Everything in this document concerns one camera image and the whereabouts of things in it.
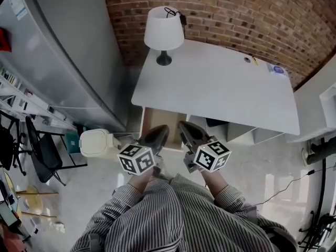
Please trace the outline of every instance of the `power cord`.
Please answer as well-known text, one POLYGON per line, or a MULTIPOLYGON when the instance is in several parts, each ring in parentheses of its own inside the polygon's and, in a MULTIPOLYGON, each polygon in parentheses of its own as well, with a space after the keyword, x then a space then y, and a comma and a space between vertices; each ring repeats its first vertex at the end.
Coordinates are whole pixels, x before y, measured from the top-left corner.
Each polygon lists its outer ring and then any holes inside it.
POLYGON ((297 181, 297 180, 300 180, 300 179, 304 178, 306 175, 312 175, 312 174, 317 173, 317 172, 320 172, 320 171, 323 171, 323 169, 321 169, 321 170, 317 170, 317 171, 315 171, 315 170, 311 170, 311 171, 309 171, 307 174, 303 175, 302 177, 300 177, 300 178, 298 178, 298 179, 294 179, 294 180, 292 180, 291 182, 289 182, 289 184, 287 185, 287 187, 286 187, 284 190, 277 192, 277 193, 274 194, 271 198, 267 199, 267 200, 264 201, 263 203, 255 204, 254 206, 258 206, 258 205, 261 205, 261 204, 264 204, 264 203, 268 202, 270 199, 272 199, 272 198, 274 198, 275 196, 277 196, 280 192, 283 192, 283 191, 285 191, 286 189, 288 189, 289 185, 290 185, 292 182, 297 181))
POLYGON ((175 11, 171 10, 169 7, 165 7, 164 10, 167 12, 166 18, 168 18, 169 14, 171 14, 173 16, 176 16, 177 13, 180 14, 180 21, 181 21, 181 24, 182 24, 182 27, 183 27, 183 35, 184 35, 184 38, 185 38, 185 26, 187 25, 187 18, 185 17, 185 15, 183 15, 179 11, 175 12, 175 11))

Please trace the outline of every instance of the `red brick wall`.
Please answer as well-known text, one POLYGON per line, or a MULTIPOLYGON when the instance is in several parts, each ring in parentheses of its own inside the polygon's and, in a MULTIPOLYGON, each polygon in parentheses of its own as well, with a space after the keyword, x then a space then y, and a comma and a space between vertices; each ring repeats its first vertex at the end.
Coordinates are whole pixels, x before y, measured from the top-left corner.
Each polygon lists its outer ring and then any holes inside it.
POLYGON ((336 0, 106 0, 128 65, 141 65, 147 13, 172 6, 187 16, 186 38, 284 66, 295 87, 336 46, 336 0))

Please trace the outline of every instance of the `lamp base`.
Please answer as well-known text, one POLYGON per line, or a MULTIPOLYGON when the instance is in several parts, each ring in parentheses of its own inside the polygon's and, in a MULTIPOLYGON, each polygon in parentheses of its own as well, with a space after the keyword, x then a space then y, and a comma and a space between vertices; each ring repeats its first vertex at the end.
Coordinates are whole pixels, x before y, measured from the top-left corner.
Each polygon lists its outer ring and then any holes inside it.
POLYGON ((166 50, 163 50, 161 51, 160 56, 156 59, 156 62, 162 66, 169 65, 172 62, 172 57, 168 56, 166 50))

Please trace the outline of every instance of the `white lampshade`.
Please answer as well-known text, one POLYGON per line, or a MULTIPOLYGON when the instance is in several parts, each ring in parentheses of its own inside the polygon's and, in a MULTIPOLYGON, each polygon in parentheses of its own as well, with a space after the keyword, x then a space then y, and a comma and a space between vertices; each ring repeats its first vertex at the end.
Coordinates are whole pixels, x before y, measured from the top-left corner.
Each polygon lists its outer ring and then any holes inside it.
POLYGON ((164 6, 153 8, 148 12, 145 44, 156 50, 171 50, 178 48, 184 41, 180 14, 168 14, 164 6))

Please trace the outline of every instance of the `desk drawer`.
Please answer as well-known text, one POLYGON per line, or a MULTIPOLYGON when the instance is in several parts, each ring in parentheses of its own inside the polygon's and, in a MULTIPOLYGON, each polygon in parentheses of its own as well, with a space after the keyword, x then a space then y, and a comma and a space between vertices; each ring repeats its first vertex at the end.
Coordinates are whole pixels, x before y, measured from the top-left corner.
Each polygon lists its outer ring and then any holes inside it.
POLYGON ((140 135, 143 136, 150 129, 166 124, 170 132, 163 149, 183 152, 182 139, 177 131, 177 124, 179 121, 185 121, 186 119, 186 114, 144 107, 142 111, 140 135))

